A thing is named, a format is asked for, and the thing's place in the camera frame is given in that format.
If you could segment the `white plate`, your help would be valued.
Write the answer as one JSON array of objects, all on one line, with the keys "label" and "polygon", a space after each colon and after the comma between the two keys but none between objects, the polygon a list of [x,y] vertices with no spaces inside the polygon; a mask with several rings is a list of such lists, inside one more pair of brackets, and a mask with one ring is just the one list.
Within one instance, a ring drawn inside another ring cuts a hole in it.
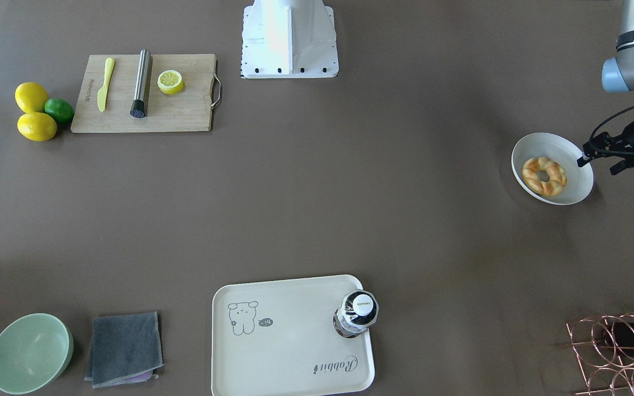
[{"label": "white plate", "polygon": [[[565,170],[567,185],[556,196],[541,196],[531,190],[522,178],[526,160],[546,156],[556,161]],[[591,193],[594,183],[592,167],[579,167],[577,160],[583,156],[578,146],[563,137],[551,133],[531,133],[515,144],[511,153],[511,168],[521,188],[539,201],[550,205],[574,205]]]}]

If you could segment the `tea bottle on tray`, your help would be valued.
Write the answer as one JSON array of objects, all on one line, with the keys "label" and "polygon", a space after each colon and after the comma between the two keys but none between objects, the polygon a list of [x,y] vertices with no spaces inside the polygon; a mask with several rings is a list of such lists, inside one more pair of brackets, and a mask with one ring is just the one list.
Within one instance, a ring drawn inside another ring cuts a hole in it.
[{"label": "tea bottle on tray", "polygon": [[344,338],[355,338],[376,321],[379,305],[375,296],[365,290],[353,290],[342,299],[333,314],[333,326]]}]

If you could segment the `cream rabbit tray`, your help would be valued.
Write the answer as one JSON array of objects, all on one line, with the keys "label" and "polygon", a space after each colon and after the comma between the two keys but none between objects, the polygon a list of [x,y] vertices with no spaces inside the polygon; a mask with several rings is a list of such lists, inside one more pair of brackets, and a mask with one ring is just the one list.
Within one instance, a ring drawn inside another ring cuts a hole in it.
[{"label": "cream rabbit tray", "polygon": [[362,288],[349,274],[226,285],[213,298],[214,395],[324,395],[367,389],[370,334],[342,337],[333,314]]}]

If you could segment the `lemon half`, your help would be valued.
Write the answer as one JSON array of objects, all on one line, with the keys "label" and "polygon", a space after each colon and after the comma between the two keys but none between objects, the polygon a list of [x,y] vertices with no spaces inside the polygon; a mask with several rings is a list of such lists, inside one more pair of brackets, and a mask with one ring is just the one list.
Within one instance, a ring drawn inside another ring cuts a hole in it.
[{"label": "lemon half", "polygon": [[179,93],[184,88],[183,76],[176,70],[165,70],[157,78],[157,87],[167,95]]}]

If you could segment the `wooden cutting board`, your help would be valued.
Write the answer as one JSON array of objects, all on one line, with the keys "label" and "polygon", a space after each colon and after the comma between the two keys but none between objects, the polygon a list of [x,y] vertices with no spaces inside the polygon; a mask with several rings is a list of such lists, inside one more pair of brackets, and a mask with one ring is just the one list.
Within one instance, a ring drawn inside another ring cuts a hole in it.
[{"label": "wooden cutting board", "polygon": [[[88,59],[75,115],[73,133],[163,133],[204,132],[213,123],[213,98],[217,58],[213,53],[158,54],[151,56],[146,115],[130,115],[134,88],[138,80],[139,55],[113,54],[115,67],[109,82],[105,111],[99,111],[97,93],[103,86],[107,54],[93,54]],[[166,95],[157,87],[157,78],[165,70],[181,73],[184,88]]]}]

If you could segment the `steel muddler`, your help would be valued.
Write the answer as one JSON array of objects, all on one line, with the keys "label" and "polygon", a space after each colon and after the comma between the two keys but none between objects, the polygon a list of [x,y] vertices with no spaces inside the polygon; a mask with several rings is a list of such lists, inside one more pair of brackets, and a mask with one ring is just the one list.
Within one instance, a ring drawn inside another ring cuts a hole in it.
[{"label": "steel muddler", "polygon": [[134,86],[133,100],[130,115],[134,118],[146,116],[146,97],[149,92],[149,75],[151,72],[152,57],[148,49],[144,48],[139,53],[138,74]]}]

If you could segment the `yellow plastic knife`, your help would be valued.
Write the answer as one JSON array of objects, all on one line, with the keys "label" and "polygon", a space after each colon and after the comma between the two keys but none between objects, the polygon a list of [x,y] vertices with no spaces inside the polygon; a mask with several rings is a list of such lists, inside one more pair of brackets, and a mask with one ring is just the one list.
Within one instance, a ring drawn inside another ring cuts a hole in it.
[{"label": "yellow plastic knife", "polygon": [[100,112],[106,110],[108,89],[111,82],[113,70],[115,68],[116,61],[112,57],[108,57],[104,63],[104,74],[102,80],[102,86],[99,88],[96,95],[96,104]]}]

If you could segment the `grey folded cloth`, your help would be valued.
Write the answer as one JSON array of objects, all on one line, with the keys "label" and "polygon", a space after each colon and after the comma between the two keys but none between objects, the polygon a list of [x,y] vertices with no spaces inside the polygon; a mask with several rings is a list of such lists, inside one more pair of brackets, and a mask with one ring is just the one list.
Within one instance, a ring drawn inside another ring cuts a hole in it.
[{"label": "grey folded cloth", "polygon": [[93,388],[139,383],[163,366],[156,311],[93,319],[85,380]]}]

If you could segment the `green lime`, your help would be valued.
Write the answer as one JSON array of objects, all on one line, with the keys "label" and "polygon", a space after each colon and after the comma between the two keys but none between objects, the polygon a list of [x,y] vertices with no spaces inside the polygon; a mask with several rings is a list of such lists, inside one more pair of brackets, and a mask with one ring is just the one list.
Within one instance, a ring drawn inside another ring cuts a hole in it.
[{"label": "green lime", "polygon": [[70,123],[75,114],[70,103],[62,98],[49,98],[43,105],[43,112],[59,124]]}]

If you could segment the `whole lemon lower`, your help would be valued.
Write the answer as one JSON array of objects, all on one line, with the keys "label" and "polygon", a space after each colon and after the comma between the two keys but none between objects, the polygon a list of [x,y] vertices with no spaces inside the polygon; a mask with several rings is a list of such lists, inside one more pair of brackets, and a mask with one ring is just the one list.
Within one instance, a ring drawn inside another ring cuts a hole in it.
[{"label": "whole lemon lower", "polygon": [[45,142],[52,139],[58,128],[56,121],[42,112],[26,113],[17,122],[19,132],[29,140]]}]

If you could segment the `whole lemon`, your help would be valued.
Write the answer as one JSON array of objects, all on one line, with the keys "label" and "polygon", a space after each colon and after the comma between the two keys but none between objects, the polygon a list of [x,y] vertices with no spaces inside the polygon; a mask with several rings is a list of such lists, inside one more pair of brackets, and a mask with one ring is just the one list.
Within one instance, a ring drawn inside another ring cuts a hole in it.
[{"label": "whole lemon", "polygon": [[45,103],[50,98],[45,88],[36,82],[25,82],[18,85],[14,96],[23,113],[45,112]]},{"label": "whole lemon", "polygon": [[58,128],[56,121],[42,112],[26,113],[17,122],[19,132],[29,140],[45,142],[52,139]]}]

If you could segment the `whole lemon upper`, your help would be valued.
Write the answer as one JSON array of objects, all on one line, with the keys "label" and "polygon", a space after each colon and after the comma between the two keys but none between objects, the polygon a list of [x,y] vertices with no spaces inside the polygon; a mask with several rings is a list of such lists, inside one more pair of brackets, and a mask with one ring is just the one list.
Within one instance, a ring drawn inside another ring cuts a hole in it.
[{"label": "whole lemon upper", "polygon": [[45,88],[36,82],[25,82],[18,85],[14,96],[23,113],[45,112],[45,103],[50,98]]}]

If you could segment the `green bowl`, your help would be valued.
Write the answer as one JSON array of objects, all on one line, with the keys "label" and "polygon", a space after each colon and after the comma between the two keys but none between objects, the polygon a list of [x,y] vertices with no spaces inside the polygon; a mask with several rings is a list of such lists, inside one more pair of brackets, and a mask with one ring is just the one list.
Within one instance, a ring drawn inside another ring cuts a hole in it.
[{"label": "green bowl", "polygon": [[0,391],[27,394],[58,378],[73,354],[73,336],[57,317],[32,313],[0,334]]}]

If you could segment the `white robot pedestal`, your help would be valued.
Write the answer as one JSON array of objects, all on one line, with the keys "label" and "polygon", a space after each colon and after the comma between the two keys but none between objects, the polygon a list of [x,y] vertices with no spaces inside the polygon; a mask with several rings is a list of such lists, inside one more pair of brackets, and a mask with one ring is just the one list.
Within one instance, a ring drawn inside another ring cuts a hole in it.
[{"label": "white robot pedestal", "polygon": [[244,8],[242,78],[334,78],[338,73],[334,13],[324,2],[255,1]]}]

